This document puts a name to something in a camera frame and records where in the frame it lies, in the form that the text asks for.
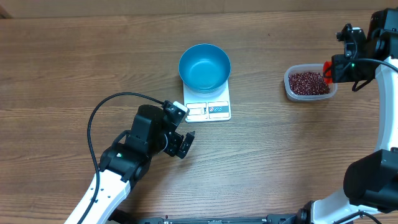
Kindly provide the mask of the red scoop with blue handle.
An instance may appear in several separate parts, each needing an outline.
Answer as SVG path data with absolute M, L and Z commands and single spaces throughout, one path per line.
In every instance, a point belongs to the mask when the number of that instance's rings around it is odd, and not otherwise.
M 333 68 L 333 66 L 332 66 L 331 61 L 326 61 L 323 64 L 323 80 L 327 85 L 333 83 L 333 79 L 332 79 L 332 75 L 331 75 L 332 68 Z

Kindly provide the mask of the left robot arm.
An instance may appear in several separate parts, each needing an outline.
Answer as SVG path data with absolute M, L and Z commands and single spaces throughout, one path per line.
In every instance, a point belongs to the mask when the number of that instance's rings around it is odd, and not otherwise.
M 161 107 L 141 105 L 132 128 L 123 131 L 101 155 L 90 187 L 67 223 L 106 223 L 149 170 L 152 158 L 165 152 L 183 159 L 195 133 L 176 133 L 189 109 L 175 101 Z

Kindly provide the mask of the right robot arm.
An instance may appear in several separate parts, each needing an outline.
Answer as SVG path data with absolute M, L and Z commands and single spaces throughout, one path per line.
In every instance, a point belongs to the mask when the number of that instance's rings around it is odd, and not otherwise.
M 309 201 L 288 223 L 353 223 L 397 210 L 397 9 L 372 14 L 368 33 L 346 24 L 336 39 L 343 54 L 323 65 L 327 83 L 353 83 L 357 92 L 375 80 L 379 90 L 379 131 L 372 154 L 352 163 L 343 186 L 327 198 Z

